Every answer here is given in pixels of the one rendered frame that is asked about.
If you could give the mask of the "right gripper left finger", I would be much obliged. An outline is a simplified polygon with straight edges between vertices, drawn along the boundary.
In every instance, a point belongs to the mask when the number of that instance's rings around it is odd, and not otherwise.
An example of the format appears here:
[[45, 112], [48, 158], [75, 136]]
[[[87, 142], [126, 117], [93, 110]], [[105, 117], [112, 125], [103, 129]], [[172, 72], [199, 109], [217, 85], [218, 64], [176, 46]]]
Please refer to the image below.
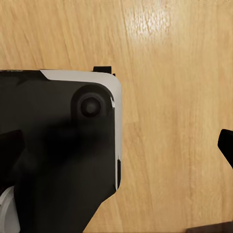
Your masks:
[[0, 187], [25, 148], [20, 129], [0, 134]]

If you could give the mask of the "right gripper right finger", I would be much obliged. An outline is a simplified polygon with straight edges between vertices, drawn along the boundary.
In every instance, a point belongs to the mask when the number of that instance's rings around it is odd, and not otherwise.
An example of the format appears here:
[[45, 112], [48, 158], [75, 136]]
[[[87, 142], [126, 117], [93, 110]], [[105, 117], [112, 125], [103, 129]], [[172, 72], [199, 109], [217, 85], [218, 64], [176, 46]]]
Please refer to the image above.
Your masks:
[[233, 131], [222, 129], [217, 145], [229, 164], [233, 167]]

